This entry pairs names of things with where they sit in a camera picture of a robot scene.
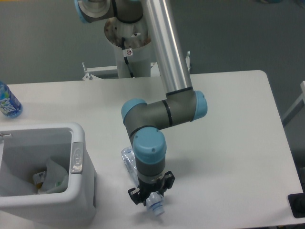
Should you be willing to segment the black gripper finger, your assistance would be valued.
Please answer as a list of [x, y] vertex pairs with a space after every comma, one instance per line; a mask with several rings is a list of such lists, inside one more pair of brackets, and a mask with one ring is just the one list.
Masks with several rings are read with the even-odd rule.
[[147, 193], [143, 190], [140, 189], [139, 187], [134, 187], [128, 190], [128, 194], [131, 198], [131, 200], [134, 202], [134, 204], [139, 205], [143, 204], [146, 206], [146, 198], [147, 198]]
[[159, 194], [164, 196], [164, 193], [168, 190], [171, 189], [175, 181], [175, 176], [172, 173], [172, 171], [168, 171], [164, 174], [164, 177], [161, 182], [161, 187], [158, 190]]

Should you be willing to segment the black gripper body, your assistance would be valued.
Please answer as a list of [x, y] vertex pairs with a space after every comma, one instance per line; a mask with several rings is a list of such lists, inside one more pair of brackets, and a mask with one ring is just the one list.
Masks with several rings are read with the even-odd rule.
[[164, 196], [164, 180], [158, 178], [156, 183], [145, 183], [144, 181], [142, 181], [141, 179], [138, 179], [139, 181], [139, 189], [140, 189], [140, 198], [141, 199], [147, 199], [149, 197], [149, 195], [153, 192], [158, 192], [159, 194], [161, 194], [162, 196]]

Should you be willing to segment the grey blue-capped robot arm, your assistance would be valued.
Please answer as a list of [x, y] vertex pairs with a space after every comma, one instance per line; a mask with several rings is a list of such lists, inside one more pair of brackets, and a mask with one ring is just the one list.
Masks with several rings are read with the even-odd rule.
[[138, 179], [128, 194], [135, 204], [146, 205], [151, 193], [164, 194], [175, 180], [164, 170], [167, 145], [162, 130], [204, 117], [207, 101], [193, 89], [168, 0], [77, 0], [74, 5], [82, 22], [106, 21], [105, 36], [119, 49], [117, 68], [125, 69], [127, 77], [141, 74], [136, 50], [149, 45], [154, 49], [166, 98], [151, 104], [131, 99], [121, 109]]

